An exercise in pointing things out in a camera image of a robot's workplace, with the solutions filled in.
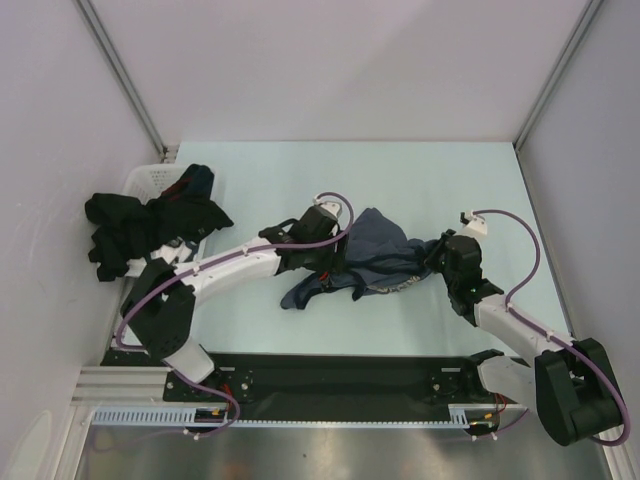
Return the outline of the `blue printed tank top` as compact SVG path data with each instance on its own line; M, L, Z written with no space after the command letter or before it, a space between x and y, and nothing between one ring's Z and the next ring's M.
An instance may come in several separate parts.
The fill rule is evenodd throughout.
M436 244L436 240L408 238L378 209L367 208L350 230L341 269L310 274L284 295L280 307L304 310L314 297L344 289L354 301L405 290L431 274L426 259Z

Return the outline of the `black tank top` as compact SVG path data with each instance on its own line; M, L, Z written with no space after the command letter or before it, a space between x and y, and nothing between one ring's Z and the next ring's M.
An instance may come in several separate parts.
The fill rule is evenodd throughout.
M131 196L96 193L85 203L85 215L96 226L88 258L98 265L101 282L125 276L129 261L148 258L174 240L199 243L234 225L213 200L198 195L160 196L143 204Z

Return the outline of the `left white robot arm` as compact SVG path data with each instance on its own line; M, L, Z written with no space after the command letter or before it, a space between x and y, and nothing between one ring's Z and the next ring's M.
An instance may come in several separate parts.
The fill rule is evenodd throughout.
M121 306L116 340L128 328L139 348L184 377L197 398L214 397L221 376L191 335L195 310L213 295L253 280L297 269L330 270L346 247L348 230L339 226L342 207L317 199L301 218L267 227L235 249L175 266L163 259L147 263Z

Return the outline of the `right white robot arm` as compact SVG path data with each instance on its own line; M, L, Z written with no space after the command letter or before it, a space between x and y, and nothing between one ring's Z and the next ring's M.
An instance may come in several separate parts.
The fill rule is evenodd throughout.
M613 445L630 433L628 408L604 347L558 334L508 302L483 275L478 234L469 228L443 233L425 260L441 274L454 312L511 348L477 356L461 376L463 393L484 401L500 393L528 408L557 444L568 446L619 427Z

